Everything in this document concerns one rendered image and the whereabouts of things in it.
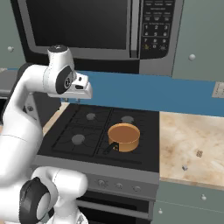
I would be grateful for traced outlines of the grey-green wall cupboard door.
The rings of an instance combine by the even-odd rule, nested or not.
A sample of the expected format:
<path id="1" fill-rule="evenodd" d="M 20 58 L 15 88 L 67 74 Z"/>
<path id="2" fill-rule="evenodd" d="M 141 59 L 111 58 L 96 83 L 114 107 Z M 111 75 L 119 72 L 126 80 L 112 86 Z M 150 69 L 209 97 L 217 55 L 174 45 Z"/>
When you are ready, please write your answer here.
<path id="1" fill-rule="evenodd" d="M 0 0 L 0 67 L 19 68 L 25 63 L 25 56 L 19 38 L 11 0 Z"/>
<path id="2" fill-rule="evenodd" d="M 224 81 L 224 0 L 184 1 L 172 77 Z"/>

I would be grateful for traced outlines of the black and silver microwave oven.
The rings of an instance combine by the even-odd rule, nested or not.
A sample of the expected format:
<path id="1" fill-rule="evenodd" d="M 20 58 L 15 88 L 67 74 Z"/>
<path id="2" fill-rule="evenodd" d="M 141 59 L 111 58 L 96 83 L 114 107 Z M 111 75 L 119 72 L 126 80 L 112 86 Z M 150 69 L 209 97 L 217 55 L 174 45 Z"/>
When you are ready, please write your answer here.
<path id="1" fill-rule="evenodd" d="M 46 65 L 47 50 L 32 52 L 25 36 L 18 0 L 10 0 L 16 19 L 25 60 Z M 121 74 L 172 74 L 179 24 L 184 0 L 140 0 L 138 21 L 138 57 L 129 60 L 76 59 L 79 71 Z"/>

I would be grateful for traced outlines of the black microwave door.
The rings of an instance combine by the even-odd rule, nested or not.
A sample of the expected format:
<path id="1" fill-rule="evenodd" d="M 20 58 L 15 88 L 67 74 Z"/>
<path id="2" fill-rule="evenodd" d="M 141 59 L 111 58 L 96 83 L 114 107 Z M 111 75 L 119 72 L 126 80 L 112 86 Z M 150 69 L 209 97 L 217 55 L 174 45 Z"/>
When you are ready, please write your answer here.
<path id="1" fill-rule="evenodd" d="M 28 46 L 45 53 L 64 45 L 76 59 L 130 57 L 132 0 L 17 0 Z"/>

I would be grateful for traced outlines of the black gas hob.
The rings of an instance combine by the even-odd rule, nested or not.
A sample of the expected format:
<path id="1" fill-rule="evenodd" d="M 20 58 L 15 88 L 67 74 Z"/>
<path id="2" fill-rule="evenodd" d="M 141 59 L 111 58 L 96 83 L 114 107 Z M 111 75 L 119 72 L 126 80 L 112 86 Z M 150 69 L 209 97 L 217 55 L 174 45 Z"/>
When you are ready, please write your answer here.
<path id="1" fill-rule="evenodd" d="M 132 152 L 103 151 L 109 146 L 108 129 L 128 122 L 140 130 Z M 147 172 L 159 171 L 159 113 L 127 108 L 70 104 L 44 136 L 42 156 L 112 165 Z"/>

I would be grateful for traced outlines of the orange saucepan with hot chocolate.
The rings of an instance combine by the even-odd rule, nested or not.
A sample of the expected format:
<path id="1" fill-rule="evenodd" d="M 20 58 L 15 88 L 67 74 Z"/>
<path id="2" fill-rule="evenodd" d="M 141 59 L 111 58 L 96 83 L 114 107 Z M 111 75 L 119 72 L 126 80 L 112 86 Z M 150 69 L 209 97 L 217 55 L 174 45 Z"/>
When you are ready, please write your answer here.
<path id="1" fill-rule="evenodd" d="M 130 123 L 117 123 L 108 129 L 108 147 L 104 155 L 111 151 L 131 152 L 139 145 L 140 130 Z"/>

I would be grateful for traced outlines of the black oven door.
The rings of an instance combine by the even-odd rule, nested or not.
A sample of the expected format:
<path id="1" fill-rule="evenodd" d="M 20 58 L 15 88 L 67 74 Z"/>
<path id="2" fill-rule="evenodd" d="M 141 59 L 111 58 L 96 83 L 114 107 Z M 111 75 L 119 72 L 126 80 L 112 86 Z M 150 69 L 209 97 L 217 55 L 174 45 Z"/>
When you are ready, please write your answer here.
<path id="1" fill-rule="evenodd" d="M 78 200 L 149 213 L 151 217 L 151 220 L 144 220 L 79 206 L 79 209 L 86 215 L 89 224 L 151 224 L 153 220 L 153 200 L 133 199 L 91 191 L 87 191 Z"/>

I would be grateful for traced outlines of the grey-green drawer front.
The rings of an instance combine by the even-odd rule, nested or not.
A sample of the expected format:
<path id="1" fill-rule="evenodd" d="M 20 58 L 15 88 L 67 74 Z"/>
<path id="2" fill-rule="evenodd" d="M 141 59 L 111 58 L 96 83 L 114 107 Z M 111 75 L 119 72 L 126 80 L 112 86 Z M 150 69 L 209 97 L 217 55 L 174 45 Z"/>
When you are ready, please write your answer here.
<path id="1" fill-rule="evenodd" d="M 159 181 L 157 201 L 224 212 L 224 186 L 163 179 Z"/>

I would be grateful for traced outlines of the grey-green base cupboard door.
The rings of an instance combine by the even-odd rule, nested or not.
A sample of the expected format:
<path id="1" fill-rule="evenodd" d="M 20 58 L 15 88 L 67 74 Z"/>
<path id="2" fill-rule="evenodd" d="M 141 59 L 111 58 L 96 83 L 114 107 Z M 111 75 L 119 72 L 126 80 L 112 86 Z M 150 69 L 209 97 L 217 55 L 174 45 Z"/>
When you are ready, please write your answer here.
<path id="1" fill-rule="evenodd" d="M 224 224 L 224 212 L 157 201 L 152 224 Z"/>

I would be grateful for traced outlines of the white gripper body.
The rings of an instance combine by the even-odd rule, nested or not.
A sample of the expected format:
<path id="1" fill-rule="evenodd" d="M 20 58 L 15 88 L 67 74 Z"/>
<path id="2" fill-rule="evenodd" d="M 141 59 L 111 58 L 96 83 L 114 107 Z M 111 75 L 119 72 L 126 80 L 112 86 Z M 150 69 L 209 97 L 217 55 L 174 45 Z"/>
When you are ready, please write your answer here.
<path id="1" fill-rule="evenodd" d="M 56 98 L 91 99 L 93 97 L 93 89 L 90 83 L 84 89 L 76 89 L 75 85 L 72 85 L 64 94 L 49 94 L 49 96 Z"/>

